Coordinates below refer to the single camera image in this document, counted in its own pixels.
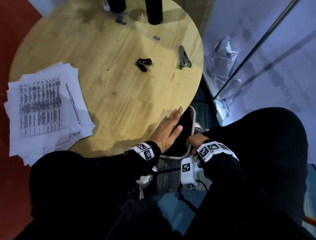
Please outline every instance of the wooden tabletop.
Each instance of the wooden tabletop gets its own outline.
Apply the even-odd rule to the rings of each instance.
[[[163,0],[163,22],[150,25],[144,0],[127,0],[127,25],[115,22],[101,0],[69,0],[43,17],[21,43],[9,81],[62,61],[79,69],[79,83],[93,136],[70,150],[84,157],[109,156],[148,140],[165,115],[188,107],[202,76],[203,47],[186,12]],[[192,68],[179,69],[183,45]],[[139,58],[153,67],[141,72]]]

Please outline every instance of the gray carpet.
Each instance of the gray carpet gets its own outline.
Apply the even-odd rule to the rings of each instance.
[[[204,129],[218,126],[217,120],[213,117],[210,108],[206,103],[206,98],[202,91],[202,84],[200,84],[190,105],[194,107],[196,111],[196,122],[200,123]],[[145,192],[150,195],[175,192],[181,183],[179,163],[176,163],[173,160],[165,161],[160,159],[157,168],[158,171],[160,171],[160,174],[155,182],[152,182],[145,189]],[[209,179],[206,179],[203,174],[199,174],[199,179],[206,184],[207,188],[209,188],[211,184]],[[205,190],[201,183],[199,184],[198,190]]]

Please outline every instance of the black sleeve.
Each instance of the black sleeve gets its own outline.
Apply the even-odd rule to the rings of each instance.
[[[131,190],[136,180],[138,180],[141,176],[149,175],[153,166],[157,164],[159,155],[161,154],[160,148],[155,142],[147,141],[145,143],[151,146],[155,157],[145,160],[135,151],[129,151],[123,157],[122,162],[118,163],[119,174],[116,181],[117,185],[122,187],[119,189],[119,192],[116,192],[116,194],[123,195],[127,193]]]
[[[213,184],[186,236],[196,233],[196,227],[212,227],[216,239],[237,236],[256,239],[259,235],[305,238],[297,224],[285,212],[275,209],[265,193],[245,177],[239,161],[232,155],[213,155],[202,166],[205,177]]]

